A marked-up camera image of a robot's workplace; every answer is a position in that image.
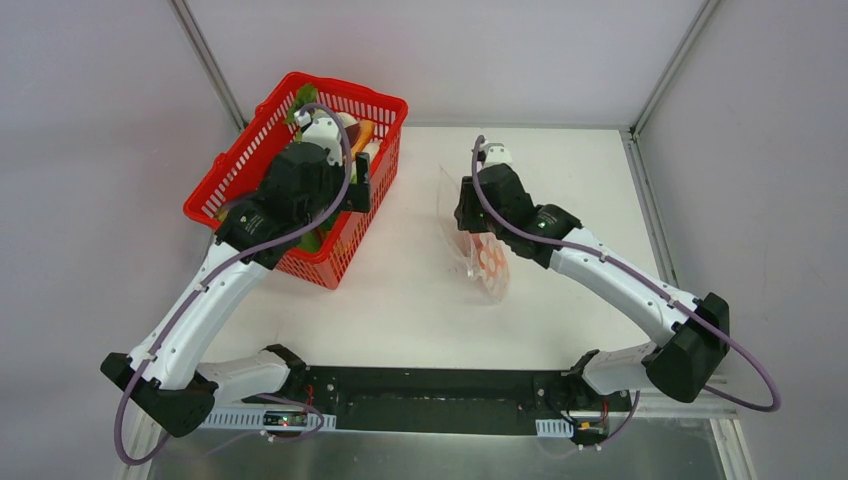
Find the orange tangerine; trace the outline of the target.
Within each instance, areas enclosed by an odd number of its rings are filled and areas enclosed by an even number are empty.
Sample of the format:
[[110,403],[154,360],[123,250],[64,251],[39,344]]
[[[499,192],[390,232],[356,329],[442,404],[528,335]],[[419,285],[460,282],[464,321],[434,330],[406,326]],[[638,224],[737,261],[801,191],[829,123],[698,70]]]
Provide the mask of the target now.
[[509,267],[500,243],[482,242],[478,251],[478,264],[486,282],[503,282],[509,279]]

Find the clear dotted zip top bag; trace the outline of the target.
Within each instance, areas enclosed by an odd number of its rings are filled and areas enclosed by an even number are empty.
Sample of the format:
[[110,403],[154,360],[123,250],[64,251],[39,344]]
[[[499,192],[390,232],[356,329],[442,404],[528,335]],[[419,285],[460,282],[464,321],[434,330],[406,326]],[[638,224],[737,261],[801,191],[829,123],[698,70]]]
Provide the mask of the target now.
[[[479,247],[482,242],[497,239],[490,232],[468,233],[457,228],[454,210],[458,205],[459,195],[459,183],[442,166],[439,166],[436,223],[443,238],[446,252],[452,260],[454,269],[466,284],[480,295],[484,295],[488,303],[501,303],[509,290],[510,269],[507,281],[495,283],[483,280],[481,268],[478,264]],[[502,243],[499,240],[497,241],[505,254]]]

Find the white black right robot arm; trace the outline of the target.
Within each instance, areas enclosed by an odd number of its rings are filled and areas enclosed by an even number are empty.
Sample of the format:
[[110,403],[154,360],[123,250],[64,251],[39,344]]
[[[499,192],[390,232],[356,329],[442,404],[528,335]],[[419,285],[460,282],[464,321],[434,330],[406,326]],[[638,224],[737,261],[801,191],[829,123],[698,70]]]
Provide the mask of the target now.
[[506,164],[465,176],[454,211],[469,233],[492,233],[517,256],[583,285],[630,319],[648,342],[613,352],[591,350],[567,371],[569,400],[583,410],[608,394],[653,386],[693,402],[730,350],[714,335],[730,332],[728,303],[665,285],[631,263],[602,252],[581,221],[553,204],[536,204]]

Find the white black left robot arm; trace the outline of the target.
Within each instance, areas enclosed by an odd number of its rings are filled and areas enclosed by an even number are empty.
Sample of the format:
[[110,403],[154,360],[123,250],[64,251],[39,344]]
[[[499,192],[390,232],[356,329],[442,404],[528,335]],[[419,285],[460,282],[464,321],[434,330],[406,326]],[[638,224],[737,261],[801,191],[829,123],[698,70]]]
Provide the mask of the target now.
[[354,153],[347,117],[312,103],[295,115],[301,136],[273,155],[259,186],[233,200],[192,283],[139,345],[111,353],[102,373],[167,434],[183,437],[217,406],[259,394],[297,402],[300,360],[280,346],[223,363],[202,358],[247,294],[300,245],[342,212],[367,213],[370,158]]

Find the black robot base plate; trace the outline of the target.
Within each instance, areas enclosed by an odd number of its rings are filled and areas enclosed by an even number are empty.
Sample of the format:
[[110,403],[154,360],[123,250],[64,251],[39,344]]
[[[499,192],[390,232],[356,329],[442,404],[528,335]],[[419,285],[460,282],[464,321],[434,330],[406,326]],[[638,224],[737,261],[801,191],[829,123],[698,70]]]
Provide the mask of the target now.
[[538,421],[596,422],[632,405],[557,370],[307,366],[275,394],[334,416],[338,430],[404,433],[534,435]]

